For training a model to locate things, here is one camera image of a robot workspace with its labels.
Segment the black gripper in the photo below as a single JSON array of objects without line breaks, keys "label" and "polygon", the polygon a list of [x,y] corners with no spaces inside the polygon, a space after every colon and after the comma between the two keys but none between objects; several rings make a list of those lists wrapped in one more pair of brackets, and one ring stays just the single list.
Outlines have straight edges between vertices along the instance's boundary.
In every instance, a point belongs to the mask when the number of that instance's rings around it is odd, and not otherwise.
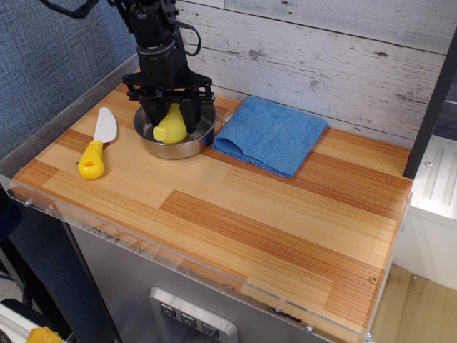
[{"label": "black gripper", "polygon": [[[170,98],[176,89],[185,89],[186,95],[195,100],[183,99],[179,105],[180,111],[187,133],[194,133],[201,120],[201,105],[198,101],[204,104],[214,103],[212,80],[190,70],[187,53],[182,45],[138,45],[136,52],[140,71],[122,77],[122,82],[128,87],[129,98],[138,100],[141,95],[155,91],[162,91],[164,96]],[[158,126],[169,112],[169,105],[163,101],[141,97],[140,103],[153,126]]]}]

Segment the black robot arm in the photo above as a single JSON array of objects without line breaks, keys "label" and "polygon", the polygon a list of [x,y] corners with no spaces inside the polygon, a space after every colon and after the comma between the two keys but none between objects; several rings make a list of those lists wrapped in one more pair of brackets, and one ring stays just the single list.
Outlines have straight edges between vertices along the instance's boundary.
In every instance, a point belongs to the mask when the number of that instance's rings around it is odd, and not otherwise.
[{"label": "black robot arm", "polygon": [[213,104],[212,80],[190,70],[187,57],[201,50],[201,37],[195,52],[188,52],[182,29],[197,30],[176,19],[175,1],[115,1],[121,18],[136,40],[139,71],[127,74],[131,101],[138,101],[149,121],[157,126],[172,104],[177,104],[188,133],[196,131],[201,106]]}]

